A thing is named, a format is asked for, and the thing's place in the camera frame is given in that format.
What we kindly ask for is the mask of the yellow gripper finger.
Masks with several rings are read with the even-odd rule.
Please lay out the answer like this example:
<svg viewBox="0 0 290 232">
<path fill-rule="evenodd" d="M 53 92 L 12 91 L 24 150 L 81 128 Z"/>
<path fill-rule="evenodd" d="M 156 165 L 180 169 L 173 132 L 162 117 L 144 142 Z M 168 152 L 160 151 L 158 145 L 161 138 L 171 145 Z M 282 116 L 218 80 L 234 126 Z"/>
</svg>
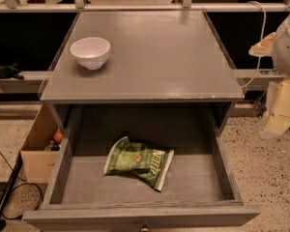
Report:
<svg viewBox="0 0 290 232">
<path fill-rule="evenodd" d="M 267 90 L 263 136 L 281 136 L 290 129 L 290 78 L 271 81 Z"/>
<path fill-rule="evenodd" d="M 271 57 L 275 37 L 275 32 L 269 34 L 259 43 L 253 45 L 248 51 L 248 54 L 254 57 Z"/>
</svg>

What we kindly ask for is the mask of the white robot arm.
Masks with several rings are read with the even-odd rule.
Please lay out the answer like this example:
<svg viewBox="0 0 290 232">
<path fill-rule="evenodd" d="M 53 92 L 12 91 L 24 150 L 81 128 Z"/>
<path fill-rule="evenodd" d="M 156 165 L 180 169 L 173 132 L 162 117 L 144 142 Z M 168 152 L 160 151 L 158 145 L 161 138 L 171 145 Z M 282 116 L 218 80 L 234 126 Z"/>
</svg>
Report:
<svg viewBox="0 0 290 232">
<path fill-rule="evenodd" d="M 271 82 L 268 88 L 268 117 L 262 135 L 279 136 L 290 129 L 290 14 L 276 31 L 253 45 L 248 54 L 271 57 L 274 69 L 287 75 L 279 83 Z"/>
</svg>

